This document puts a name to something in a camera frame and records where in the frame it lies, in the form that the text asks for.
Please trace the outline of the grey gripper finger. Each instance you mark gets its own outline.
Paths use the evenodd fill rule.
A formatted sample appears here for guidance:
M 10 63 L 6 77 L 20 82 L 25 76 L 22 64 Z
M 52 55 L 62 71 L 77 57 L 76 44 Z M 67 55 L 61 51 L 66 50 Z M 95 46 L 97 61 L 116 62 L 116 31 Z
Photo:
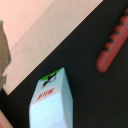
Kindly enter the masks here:
M 0 20 L 0 90 L 6 82 L 6 77 L 3 76 L 3 73 L 10 62 L 11 55 L 8 42 L 4 33 L 3 22 Z

